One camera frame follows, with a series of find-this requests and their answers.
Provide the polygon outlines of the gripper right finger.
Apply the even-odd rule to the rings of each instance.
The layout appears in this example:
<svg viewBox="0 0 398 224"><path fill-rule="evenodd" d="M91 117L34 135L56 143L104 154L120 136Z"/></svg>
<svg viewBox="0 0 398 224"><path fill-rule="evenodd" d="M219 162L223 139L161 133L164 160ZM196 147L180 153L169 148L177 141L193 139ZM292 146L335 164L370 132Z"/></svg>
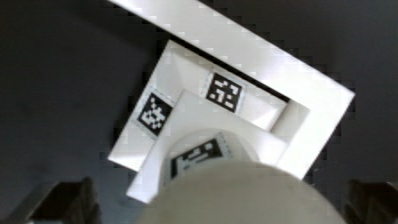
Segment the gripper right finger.
<svg viewBox="0 0 398 224"><path fill-rule="evenodd" d="M398 224L398 186L390 182L349 182L347 224Z"/></svg>

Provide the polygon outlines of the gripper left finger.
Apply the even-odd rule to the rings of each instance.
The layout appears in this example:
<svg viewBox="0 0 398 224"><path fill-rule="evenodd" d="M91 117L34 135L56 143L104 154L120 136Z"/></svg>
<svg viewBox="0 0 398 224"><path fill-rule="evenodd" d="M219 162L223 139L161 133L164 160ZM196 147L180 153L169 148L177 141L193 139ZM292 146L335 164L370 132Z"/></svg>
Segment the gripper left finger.
<svg viewBox="0 0 398 224"><path fill-rule="evenodd" d="M6 218L6 224L102 224L93 179L43 183Z"/></svg>

